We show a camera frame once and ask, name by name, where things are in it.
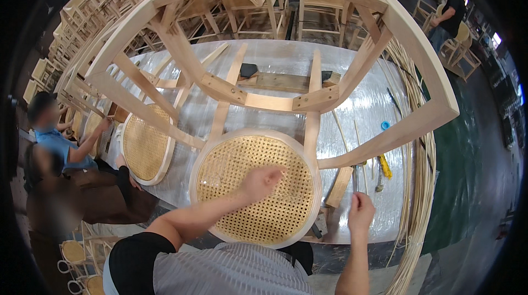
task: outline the striped gray shirt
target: striped gray shirt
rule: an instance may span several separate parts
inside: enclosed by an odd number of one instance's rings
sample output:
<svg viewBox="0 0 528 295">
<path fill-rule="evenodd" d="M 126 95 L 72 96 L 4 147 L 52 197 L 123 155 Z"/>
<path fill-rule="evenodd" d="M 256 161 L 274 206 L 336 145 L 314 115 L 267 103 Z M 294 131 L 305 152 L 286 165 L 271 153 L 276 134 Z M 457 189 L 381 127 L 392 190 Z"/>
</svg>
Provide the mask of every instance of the striped gray shirt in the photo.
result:
<svg viewBox="0 0 528 295">
<path fill-rule="evenodd" d="M 154 292 L 169 294 L 315 294 L 303 267 L 285 254 L 249 243 L 221 243 L 194 253 L 159 253 Z"/>
</svg>

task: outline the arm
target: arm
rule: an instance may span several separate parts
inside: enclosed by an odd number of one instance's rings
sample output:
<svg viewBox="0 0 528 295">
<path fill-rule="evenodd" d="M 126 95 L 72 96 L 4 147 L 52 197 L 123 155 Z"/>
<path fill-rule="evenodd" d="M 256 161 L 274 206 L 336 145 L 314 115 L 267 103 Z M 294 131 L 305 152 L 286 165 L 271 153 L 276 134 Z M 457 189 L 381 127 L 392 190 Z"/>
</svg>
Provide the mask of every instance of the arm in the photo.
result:
<svg viewBox="0 0 528 295">
<path fill-rule="evenodd" d="M 111 122 L 112 120 L 110 118 L 102 119 L 96 130 L 94 130 L 78 149 L 70 147 L 70 150 L 68 151 L 68 162 L 81 162 L 92 150 L 97 138 L 99 138 L 99 136 L 110 127 Z"/>
<path fill-rule="evenodd" d="M 442 14 L 438 18 L 435 18 L 435 19 L 431 20 L 431 26 L 436 27 L 436 26 L 438 26 L 440 24 L 440 22 L 446 21 L 447 19 L 451 18 L 453 15 L 455 15 L 455 9 L 452 6 L 450 6 L 444 12 L 444 14 Z"/>
<path fill-rule="evenodd" d="M 368 295 L 369 293 L 367 243 L 369 227 L 375 210 L 366 194 L 361 192 L 353 194 L 352 206 L 348 214 L 348 228 L 351 237 L 350 256 L 337 281 L 336 295 Z"/>
<path fill-rule="evenodd" d="M 67 123 L 59 123 L 57 124 L 55 128 L 61 133 L 67 128 L 71 128 L 72 125 L 73 125 L 73 120 Z"/>
<path fill-rule="evenodd" d="M 62 115 L 64 113 L 66 113 L 66 111 L 68 111 L 69 108 L 70 108 L 69 106 L 65 106 L 65 107 L 61 108 L 60 111 L 59 111 L 59 115 Z"/>
<path fill-rule="evenodd" d="M 168 212 L 155 219 L 146 232 L 167 238 L 177 251 L 183 243 L 207 231 L 223 215 L 264 199 L 272 193 L 281 177 L 279 167 L 253 169 L 237 191 Z"/>
</svg>

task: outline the black sleeve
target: black sleeve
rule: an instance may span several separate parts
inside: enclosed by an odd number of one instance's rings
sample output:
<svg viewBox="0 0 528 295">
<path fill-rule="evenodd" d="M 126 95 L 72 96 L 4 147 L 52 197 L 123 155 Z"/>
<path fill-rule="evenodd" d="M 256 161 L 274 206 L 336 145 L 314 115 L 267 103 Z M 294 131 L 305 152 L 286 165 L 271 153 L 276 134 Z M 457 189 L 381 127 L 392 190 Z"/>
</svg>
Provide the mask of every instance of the black sleeve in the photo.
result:
<svg viewBox="0 0 528 295">
<path fill-rule="evenodd" d="M 128 206 L 130 204 L 130 191 L 132 191 L 132 185 L 130 184 L 130 173 L 128 172 L 127 166 L 119 167 L 117 173 L 117 187 L 119 187 L 123 199 L 125 199 L 125 203 Z"/>
<path fill-rule="evenodd" d="M 153 271 L 158 253 L 175 253 L 165 237 L 142 232 L 119 240 L 110 252 L 108 267 L 119 294 L 154 295 Z"/>
</svg>

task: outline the blue shirt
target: blue shirt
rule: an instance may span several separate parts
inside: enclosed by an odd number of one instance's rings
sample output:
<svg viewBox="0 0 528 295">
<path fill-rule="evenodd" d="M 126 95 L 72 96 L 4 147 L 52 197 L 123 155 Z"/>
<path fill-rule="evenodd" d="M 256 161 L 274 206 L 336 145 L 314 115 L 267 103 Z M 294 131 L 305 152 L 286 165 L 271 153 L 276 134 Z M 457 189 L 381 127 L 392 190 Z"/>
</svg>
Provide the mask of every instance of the blue shirt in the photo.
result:
<svg viewBox="0 0 528 295">
<path fill-rule="evenodd" d="M 82 169 L 90 169 L 90 168 L 97 168 L 97 163 L 92 159 L 89 155 L 86 155 L 84 159 L 81 162 L 68 162 L 68 153 L 70 151 L 70 147 L 73 147 L 74 149 L 79 149 L 73 142 L 70 140 L 67 140 L 64 138 L 62 133 L 60 133 L 57 129 L 53 128 L 48 133 L 40 133 L 38 131 L 35 131 L 36 136 L 36 142 L 40 145 L 46 147 L 52 152 L 58 153 L 64 157 L 64 169 L 67 168 L 82 168 Z"/>
</svg>

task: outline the person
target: person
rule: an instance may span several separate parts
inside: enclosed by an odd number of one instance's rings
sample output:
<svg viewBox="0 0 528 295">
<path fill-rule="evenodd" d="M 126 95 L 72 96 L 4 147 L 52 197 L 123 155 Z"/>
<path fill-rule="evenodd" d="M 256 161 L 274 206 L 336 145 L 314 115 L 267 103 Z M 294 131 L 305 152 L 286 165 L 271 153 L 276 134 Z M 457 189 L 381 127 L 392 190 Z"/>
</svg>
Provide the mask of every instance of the person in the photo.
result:
<svg viewBox="0 0 528 295">
<path fill-rule="evenodd" d="M 447 39 L 457 37 L 458 28 L 465 13 L 464 0 L 447 0 L 442 9 L 442 15 L 431 20 L 432 29 L 428 38 L 437 54 Z"/>
<path fill-rule="evenodd" d="M 61 127 L 59 129 L 56 128 L 60 118 L 59 106 L 56 103 L 56 93 L 37 93 L 31 100 L 27 110 L 27 118 L 35 130 L 37 143 L 54 153 L 54 157 L 62 157 L 64 169 L 109 167 L 105 161 L 101 159 L 94 160 L 88 154 L 99 136 L 110 127 L 112 123 L 110 118 L 102 119 L 96 130 L 91 134 L 87 134 L 86 140 L 80 146 L 77 146 L 60 133 Z"/>
<path fill-rule="evenodd" d="M 158 199 L 144 192 L 129 175 L 123 155 L 108 168 L 63 168 L 58 153 L 31 143 L 24 154 L 24 188 L 32 229 L 43 234 L 71 232 L 80 220 L 89 223 L 145 223 Z M 71 216 L 79 216 L 72 221 Z"/>
<path fill-rule="evenodd" d="M 252 169 L 240 187 L 222 197 L 168 212 L 142 233 L 121 239 L 104 263 L 103 288 L 116 294 L 313 294 L 306 270 L 296 258 L 249 243 L 220 243 L 214 249 L 181 252 L 194 239 L 230 212 L 271 194 L 282 169 Z M 336 286 L 338 295 L 367 295 L 367 238 L 374 206 L 363 193 L 354 193 L 348 215 L 351 252 Z"/>
</svg>

